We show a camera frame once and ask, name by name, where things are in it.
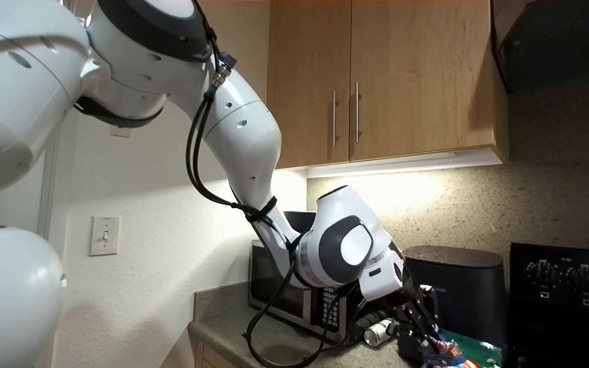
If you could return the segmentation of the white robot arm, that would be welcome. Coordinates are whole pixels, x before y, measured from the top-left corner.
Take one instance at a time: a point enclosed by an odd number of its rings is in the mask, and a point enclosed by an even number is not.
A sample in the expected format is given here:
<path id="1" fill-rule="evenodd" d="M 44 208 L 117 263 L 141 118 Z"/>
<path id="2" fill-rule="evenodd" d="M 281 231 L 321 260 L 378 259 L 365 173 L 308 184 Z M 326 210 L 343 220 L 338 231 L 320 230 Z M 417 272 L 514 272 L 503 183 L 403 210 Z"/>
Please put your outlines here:
<path id="1" fill-rule="evenodd" d="M 19 183 L 70 111 L 144 127 L 165 105 L 190 121 L 189 147 L 222 167 L 242 210 L 294 287 L 354 287 L 366 300 L 417 310 L 422 294 L 393 237 L 348 186 L 321 197 L 299 234 L 269 190 L 281 130 L 240 77 L 198 0 L 0 0 L 0 190 Z"/>

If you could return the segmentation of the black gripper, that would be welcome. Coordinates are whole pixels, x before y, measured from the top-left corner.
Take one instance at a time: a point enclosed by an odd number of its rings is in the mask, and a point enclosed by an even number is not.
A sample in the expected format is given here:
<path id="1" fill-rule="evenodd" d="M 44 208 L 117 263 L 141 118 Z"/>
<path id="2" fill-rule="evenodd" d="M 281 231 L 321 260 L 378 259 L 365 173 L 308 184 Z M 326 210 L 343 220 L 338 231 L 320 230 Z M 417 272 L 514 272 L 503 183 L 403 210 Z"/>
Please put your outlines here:
<path id="1" fill-rule="evenodd" d="M 391 297 L 395 333 L 398 338 L 437 339 L 439 321 L 435 308 L 435 292 L 432 287 L 410 287 Z"/>

